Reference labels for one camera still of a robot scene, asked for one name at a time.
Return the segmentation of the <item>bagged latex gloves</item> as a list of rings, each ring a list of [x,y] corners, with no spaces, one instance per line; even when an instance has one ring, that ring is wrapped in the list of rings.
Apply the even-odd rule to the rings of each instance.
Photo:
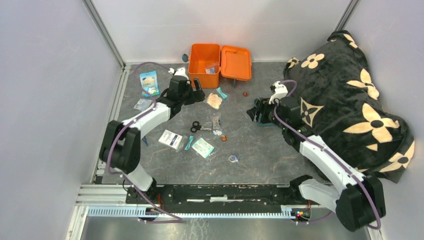
[[[228,100],[229,95],[226,99],[222,99],[217,91],[211,92],[203,101],[205,104],[215,110],[219,110],[222,105]]]

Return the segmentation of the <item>blue white bandage packet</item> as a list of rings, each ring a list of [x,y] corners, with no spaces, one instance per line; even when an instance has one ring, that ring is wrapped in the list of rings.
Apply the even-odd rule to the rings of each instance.
[[[205,73],[209,75],[217,74],[220,70],[220,64],[216,62],[216,63],[206,65],[204,70],[205,70]]]

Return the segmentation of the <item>clear bag of small items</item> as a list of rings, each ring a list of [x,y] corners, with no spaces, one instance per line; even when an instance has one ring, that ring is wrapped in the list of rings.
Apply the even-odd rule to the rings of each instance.
[[[223,134],[221,114],[215,113],[214,115],[212,115],[211,123],[212,123],[212,133],[215,136],[221,136]]]

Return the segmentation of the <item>small clear tape roll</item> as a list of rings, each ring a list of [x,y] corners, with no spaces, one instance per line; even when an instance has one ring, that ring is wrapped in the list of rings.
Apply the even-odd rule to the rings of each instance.
[[[238,157],[237,157],[237,156],[235,156],[235,155],[230,155],[230,156],[228,157],[228,161],[229,161],[229,162],[231,162],[231,163],[238,163],[238,162],[239,162],[239,159],[238,159]]]

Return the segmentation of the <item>blue plaster packet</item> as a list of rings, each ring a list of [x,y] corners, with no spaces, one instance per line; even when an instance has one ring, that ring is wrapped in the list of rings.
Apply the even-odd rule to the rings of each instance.
[[[159,84],[158,84],[157,72],[155,70],[150,72],[140,73],[139,80],[140,80],[142,89],[147,92],[142,94],[143,97],[148,97],[148,96],[153,97],[153,96],[158,96],[161,94],[159,89]]]

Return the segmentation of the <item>green white dressing packet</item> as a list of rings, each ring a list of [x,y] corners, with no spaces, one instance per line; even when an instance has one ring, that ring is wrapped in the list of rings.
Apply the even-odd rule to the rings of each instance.
[[[204,140],[202,137],[198,138],[191,146],[191,148],[199,154],[201,157],[206,159],[215,149],[210,143]]]

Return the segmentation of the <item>small clear plastic packet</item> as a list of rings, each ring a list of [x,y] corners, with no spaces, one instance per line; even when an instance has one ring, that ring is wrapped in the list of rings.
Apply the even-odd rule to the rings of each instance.
[[[146,99],[146,98],[140,98],[138,101],[137,101],[137,103],[134,105],[134,109],[135,110],[138,110],[138,111],[141,111],[141,112],[143,112],[143,111],[145,111],[146,109],[148,109],[150,106],[151,106],[151,104],[153,103],[153,101],[152,100],[150,100],[150,99]]]

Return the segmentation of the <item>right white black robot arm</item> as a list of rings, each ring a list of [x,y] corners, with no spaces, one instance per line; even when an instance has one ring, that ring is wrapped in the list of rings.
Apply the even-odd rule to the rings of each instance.
[[[301,119],[304,109],[293,97],[257,98],[253,108],[246,112],[259,125],[281,128],[285,142],[330,182],[330,185],[320,183],[310,175],[297,177],[289,183],[289,199],[295,204],[308,200],[327,208],[351,232],[362,227],[380,229],[381,219],[386,215],[381,181],[355,170],[330,149]]]

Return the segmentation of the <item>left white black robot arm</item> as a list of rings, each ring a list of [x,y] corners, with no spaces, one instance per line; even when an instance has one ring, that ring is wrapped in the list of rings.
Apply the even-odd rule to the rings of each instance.
[[[205,93],[200,81],[174,75],[169,87],[142,113],[125,121],[110,121],[105,129],[99,159],[110,174],[119,174],[138,189],[138,197],[145,204],[157,198],[156,180],[140,163],[142,138],[175,117],[182,106],[202,102]]]

